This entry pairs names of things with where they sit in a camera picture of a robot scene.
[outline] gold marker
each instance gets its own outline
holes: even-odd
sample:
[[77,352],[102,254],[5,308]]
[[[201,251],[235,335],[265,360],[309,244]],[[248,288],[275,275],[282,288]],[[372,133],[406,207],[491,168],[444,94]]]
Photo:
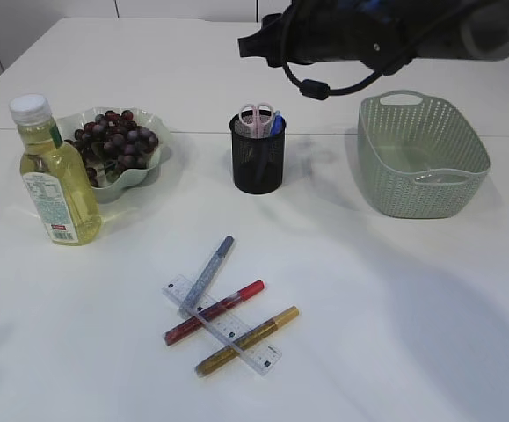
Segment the gold marker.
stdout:
[[[268,319],[265,323],[262,323],[255,329],[248,331],[235,341],[235,345],[240,347],[242,350],[253,347],[264,338],[283,327],[289,321],[293,321],[298,316],[299,310],[295,306],[292,306],[274,318]],[[219,352],[212,354],[195,367],[195,373],[199,378],[209,375],[216,369],[222,367],[225,363],[231,362],[236,356],[238,356],[238,352],[235,349],[231,346],[225,346]]]

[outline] plastic bottle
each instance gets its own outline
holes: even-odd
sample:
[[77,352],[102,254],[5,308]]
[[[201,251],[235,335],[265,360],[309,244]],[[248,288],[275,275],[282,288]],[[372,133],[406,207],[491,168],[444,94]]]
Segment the plastic bottle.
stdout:
[[80,154],[62,141],[43,96],[18,97],[10,111],[25,147],[19,172],[51,240],[89,243],[102,219]]

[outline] fruit bowl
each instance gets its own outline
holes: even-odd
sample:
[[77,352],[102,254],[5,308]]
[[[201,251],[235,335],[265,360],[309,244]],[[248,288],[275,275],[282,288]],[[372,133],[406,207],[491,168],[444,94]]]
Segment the fruit bowl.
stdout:
[[106,111],[113,110],[121,113],[122,110],[130,110],[133,113],[133,120],[139,125],[150,129],[158,137],[158,146],[148,155],[147,167],[144,169],[126,169],[119,178],[113,183],[103,187],[92,187],[98,202],[110,202],[120,197],[122,191],[131,186],[139,185],[146,177],[149,171],[155,169],[160,164],[160,156],[163,146],[171,140],[172,134],[163,124],[162,120],[154,114],[145,112],[138,108],[121,109],[115,107],[94,107],[81,113],[72,114],[67,117],[57,119],[57,127],[61,133],[62,139],[73,139],[73,134],[77,129],[81,129],[84,124],[93,122],[98,114],[105,114]]

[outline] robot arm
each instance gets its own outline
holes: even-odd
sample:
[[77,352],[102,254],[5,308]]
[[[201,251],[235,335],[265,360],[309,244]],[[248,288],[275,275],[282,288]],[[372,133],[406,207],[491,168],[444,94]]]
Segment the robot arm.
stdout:
[[[327,99],[369,86],[412,59],[509,57],[509,0],[293,0],[238,41],[241,57],[283,67],[303,95]],[[299,81],[288,63],[359,60],[373,73],[342,90]]]

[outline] basket handle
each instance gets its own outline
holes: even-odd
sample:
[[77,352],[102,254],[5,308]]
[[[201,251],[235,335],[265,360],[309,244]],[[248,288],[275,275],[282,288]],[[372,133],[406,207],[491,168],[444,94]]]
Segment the basket handle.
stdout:
[[440,186],[440,185],[463,185],[468,183],[473,175],[468,171],[455,169],[440,169],[424,171],[419,176],[411,178],[415,185]]
[[394,104],[389,104],[389,106],[420,106],[422,104],[422,102],[428,98],[426,95],[423,95],[420,92],[411,91],[411,90],[397,90],[397,91],[385,92],[384,94],[382,94],[376,98],[378,98],[379,102],[385,106],[386,104],[383,103],[384,99],[389,98],[389,97],[395,97],[397,95],[404,95],[407,97],[419,98],[420,101],[415,104],[396,104],[396,103],[394,103]]

